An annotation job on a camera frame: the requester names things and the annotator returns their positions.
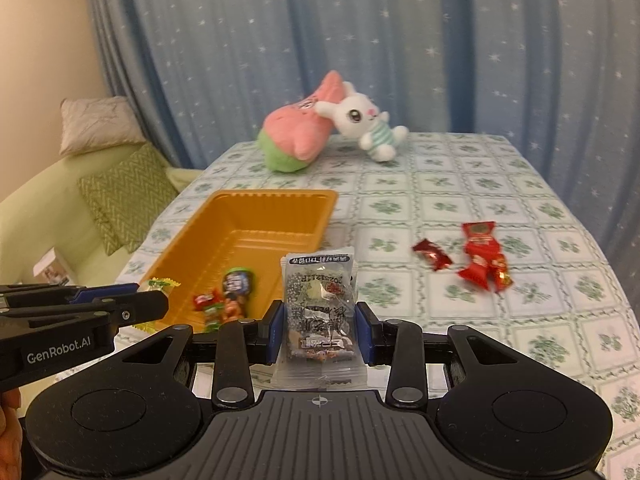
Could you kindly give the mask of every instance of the person's hand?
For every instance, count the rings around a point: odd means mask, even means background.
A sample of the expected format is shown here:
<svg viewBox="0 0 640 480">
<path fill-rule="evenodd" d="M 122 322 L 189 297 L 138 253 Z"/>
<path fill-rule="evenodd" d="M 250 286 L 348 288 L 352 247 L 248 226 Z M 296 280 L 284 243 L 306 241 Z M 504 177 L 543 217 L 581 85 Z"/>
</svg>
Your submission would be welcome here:
<svg viewBox="0 0 640 480">
<path fill-rule="evenodd" d="M 17 388 L 0 395 L 0 480 L 20 480 L 22 474 L 22 427 L 16 412 L 20 402 Z"/>
</svg>

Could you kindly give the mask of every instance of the snack in tray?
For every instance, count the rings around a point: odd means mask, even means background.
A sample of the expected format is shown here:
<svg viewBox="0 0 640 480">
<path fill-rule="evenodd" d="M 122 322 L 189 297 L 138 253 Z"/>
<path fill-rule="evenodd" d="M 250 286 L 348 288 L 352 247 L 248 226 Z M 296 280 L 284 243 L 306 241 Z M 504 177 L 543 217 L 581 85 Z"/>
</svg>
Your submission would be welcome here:
<svg viewBox="0 0 640 480">
<path fill-rule="evenodd" d="M 225 321 L 246 317 L 254 282 L 254 274 L 244 267 L 229 269 L 222 279 L 222 291 L 225 295 Z"/>
<path fill-rule="evenodd" d="M 495 291 L 500 292 L 511 285 L 513 280 L 509 275 L 504 254 L 500 252 L 500 244 L 492 235 L 494 228 L 495 222 L 462 224 L 462 230 L 468 238 L 465 252 L 471 256 L 471 263 L 466 269 L 460 270 L 458 275 L 485 290 L 490 290 L 491 276 L 494 279 Z"/>
<path fill-rule="evenodd" d="M 194 307 L 202 304 L 205 315 L 205 332 L 214 332 L 229 321 L 246 317 L 247 303 L 254 283 L 254 274 L 244 267 L 230 269 L 222 279 L 220 294 L 214 289 L 210 294 L 201 294 L 194 298 Z"/>
<path fill-rule="evenodd" d="M 421 254 L 425 260 L 431 263 L 433 270 L 445 269 L 453 263 L 441 248 L 426 238 L 412 248 L 415 253 Z"/>
<path fill-rule="evenodd" d="M 169 296 L 171 291 L 175 287 L 180 286 L 180 283 L 172 280 L 171 278 L 151 278 L 145 282 L 140 283 L 138 292 L 148 292 L 149 290 L 162 290 L 165 296 Z"/>
<path fill-rule="evenodd" d="M 210 306 L 213 306 L 217 303 L 224 303 L 224 296 L 220 294 L 219 290 L 214 288 L 211 292 L 207 294 L 199 294 L 193 297 L 193 309 L 194 310 L 205 310 Z"/>
<path fill-rule="evenodd" d="M 308 254 L 285 265 L 287 349 L 291 358 L 350 360 L 354 356 L 353 253 Z"/>
</svg>

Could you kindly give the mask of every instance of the sofa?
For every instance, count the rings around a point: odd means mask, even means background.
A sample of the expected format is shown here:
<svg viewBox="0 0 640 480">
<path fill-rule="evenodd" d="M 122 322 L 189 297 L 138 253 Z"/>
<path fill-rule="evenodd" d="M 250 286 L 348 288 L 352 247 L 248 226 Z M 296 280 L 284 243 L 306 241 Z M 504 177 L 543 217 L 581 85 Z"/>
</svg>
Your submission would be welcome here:
<svg viewBox="0 0 640 480">
<path fill-rule="evenodd" d="M 32 282 L 33 265 L 52 247 L 67 261 L 79 285 L 113 283 L 130 254 L 122 247 L 107 256 L 78 179 L 110 168 L 139 148 L 121 144 L 66 156 L 0 202 L 0 283 Z M 166 165 L 178 191 L 200 174 Z"/>
</svg>

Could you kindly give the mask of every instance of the orange plastic tray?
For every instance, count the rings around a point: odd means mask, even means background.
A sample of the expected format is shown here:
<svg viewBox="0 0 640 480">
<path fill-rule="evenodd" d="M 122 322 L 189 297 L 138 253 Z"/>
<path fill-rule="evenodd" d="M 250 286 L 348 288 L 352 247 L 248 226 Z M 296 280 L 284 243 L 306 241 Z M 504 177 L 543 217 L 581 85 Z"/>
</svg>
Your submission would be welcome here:
<svg viewBox="0 0 640 480">
<path fill-rule="evenodd" d="M 220 289 L 222 277 L 233 267 L 254 272 L 247 314 L 260 319 L 271 301 L 282 298 L 280 258 L 318 250 L 336 199 L 337 193 L 330 190 L 214 193 L 145 276 L 180 283 L 169 296 L 169 312 L 156 321 L 155 329 L 188 323 L 201 332 L 204 314 L 194 311 L 193 297 Z"/>
</svg>

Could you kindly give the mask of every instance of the floral tablecloth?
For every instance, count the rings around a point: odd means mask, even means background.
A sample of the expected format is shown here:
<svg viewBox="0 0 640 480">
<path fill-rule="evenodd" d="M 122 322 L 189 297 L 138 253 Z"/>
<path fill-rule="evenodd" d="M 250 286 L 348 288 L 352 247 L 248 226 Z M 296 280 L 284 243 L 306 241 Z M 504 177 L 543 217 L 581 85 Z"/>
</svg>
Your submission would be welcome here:
<svg viewBox="0 0 640 480">
<path fill-rule="evenodd" d="M 361 300 L 425 331 L 469 324 L 593 388 L 614 418 L 603 473 L 640 479 L 638 323 L 591 235 L 506 138 L 411 134 L 396 160 L 377 164 L 334 136 L 295 174 L 270 173 L 254 143 L 236 144 L 162 213 L 118 282 L 140 279 L 212 192 L 247 188 L 338 191 L 323 245 L 356 247 Z M 514 285 L 501 296 L 456 275 L 466 262 L 460 223 L 480 219 L 498 222 L 511 265 Z M 455 265 L 430 271 L 411 251 L 425 237 Z M 443 394 L 442 367 L 430 365 L 428 376 L 431 393 Z M 383 390 L 387 377 L 385 367 L 371 368 L 369 386 Z M 264 386 L 268 372 L 256 370 L 254 380 Z"/>
</svg>

